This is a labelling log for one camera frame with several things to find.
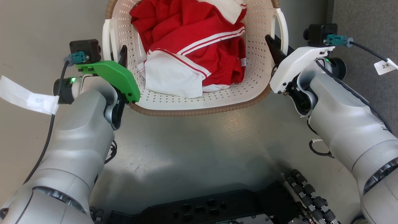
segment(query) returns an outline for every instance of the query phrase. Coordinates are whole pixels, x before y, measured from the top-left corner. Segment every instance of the clothing tag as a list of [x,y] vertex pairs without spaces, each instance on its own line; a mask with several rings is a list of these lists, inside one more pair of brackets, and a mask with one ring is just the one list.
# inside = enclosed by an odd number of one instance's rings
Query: clothing tag
[[56,114],[59,96],[33,93],[5,76],[0,79],[0,98],[22,108],[44,114]]
[[383,75],[386,74],[387,72],[391,72],[392,70],[395,70],[395,64],[392,62],[390,59],[387,58],[387,62],[385,61],[379,61],[375,63],[375,68],[377,71],[377,74]]
[[144,79],[146,79],[146,72],[145,72],[145,61],[141,62],[137,65],[138,72],[142,75]]
[[242,67],[246,67],[246,65],[247,65],[246,58],[242,58],[242,59],[240,60],[240,62],[242,63]]

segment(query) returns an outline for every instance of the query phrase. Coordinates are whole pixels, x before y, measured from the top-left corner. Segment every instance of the laundry basket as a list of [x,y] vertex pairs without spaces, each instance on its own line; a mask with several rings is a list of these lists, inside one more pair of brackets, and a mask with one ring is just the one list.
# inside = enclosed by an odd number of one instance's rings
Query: laundry basket
[[269,81],[272,56],[264,37],[274,37],[278,18],[281,28],[281,49],[286,54],[288,34],[286,21],[279,8],[279,0],[247,0],[247,13],[242,21],[246,25],[243,38],[246,41],[247,66],[245,78],[229,89],[204,92],[202,97],[183,98],[150,91],[145,79],[137,70],[137,64],[146,60],[137,30],[131,25],[130,10],[140,0],[109,0],[103,27],[103,54],[105,60],[118,60],[123,45],[128,48],[128,69],[132,72],[141,92],[141,99],[130,107],[150,116],[192,116],[237,110],[263,100],[270,92]]

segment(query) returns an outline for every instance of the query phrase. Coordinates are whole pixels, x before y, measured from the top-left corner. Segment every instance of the basket handle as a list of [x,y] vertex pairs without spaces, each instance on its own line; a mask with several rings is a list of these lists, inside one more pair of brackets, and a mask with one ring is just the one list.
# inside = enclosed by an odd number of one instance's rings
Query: basket handle
[[119,61],[119,45],[117,32],[116,32],[117,20],[115,18],[106,19],[105,23],[103,24],[102,28],[102,52],[103,52],[103,59],[105,61],[112,60],[111,58],[111,48],[109,45],[109,37],[111,38],[111,45],[113,50],[113,60],[118,62]]
[[287,24],[285,16],[280,9],[279,0],[271,0],[272,6],[274,8],[272,17],[272,27],[271,27],[271,37],[275,38],[275,19],[278,18],[279,27],[281,28],[281,51],[287,55],[287,50],[289,48],[289,35],[287,32]]

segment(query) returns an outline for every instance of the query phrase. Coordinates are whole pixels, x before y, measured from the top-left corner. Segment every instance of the mounting hole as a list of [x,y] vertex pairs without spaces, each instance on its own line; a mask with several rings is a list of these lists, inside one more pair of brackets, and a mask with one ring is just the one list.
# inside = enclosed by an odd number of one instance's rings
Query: mounting hole
[[215,207],[217,205],[217,201],[214,199],[210,199],[207,201],[207,206],[209,207]]
[[221,207],[222,209],[226,209],[226,203],[225,203],[225,202],[222,202],[221,205],[220,205],[220,207]]
[[181,211],[183,212],[189,212],[192,209],[192,206],[190,204],[185,204],[181,206]]
[[196,207],[196,208],[195,208],[195,213],[196,213],[196,214],[204,214],[205,211],[206,211],[206,209],[203,208],[202,206]]
[[183,217],[182,217],[182,221],[183,222],[190,222],[190,221],[192,221],[193,220],[193,216],[191,215],[191,214],[187,214],[187,215],[184,215]]
[[218,216],[220,216],[220,211],[218,209],[212,209],[212,210],[210,210],[209,215],[211,215],[213,217],[218,217]]
[[178,217],[179,217],[179,213],[178,213],[178,212],[176,212],[176,211],[175,211],[175,212],[173,212],[173,218],[174,218],[174,219],[177,219]]

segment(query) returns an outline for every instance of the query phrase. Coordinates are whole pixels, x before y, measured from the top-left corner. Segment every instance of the concrete floor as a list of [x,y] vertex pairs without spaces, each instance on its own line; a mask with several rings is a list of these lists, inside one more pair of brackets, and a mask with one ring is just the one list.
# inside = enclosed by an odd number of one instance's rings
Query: concrete floor
[[[0,75],[33,92],[51,94],[68,42],[101,42],[106,4],[107,0],[1,2]],[[323,22],[326,2],[285,0],[281,5],[289,44],[305,45],[302,31]],[[69,69],[67,75],[77,72]],[[3,100],[0,108],[0,169],[6,171],[0,183],[1,204],[36,162],[50,117]],[[338,220],[349,223],[360,211],[355,180],[338,161],[313,154],[308,148],[312,138],[316,136],[291,100],[276,94],[250,108],[195,117],[149,117],[125,109],[122,128],[116,132],[118,155],[105,166],[90,204],[134,214],[185,198],[261,190],[295,168],[328,199]],[[315,147],[326,151],[322,143]]]

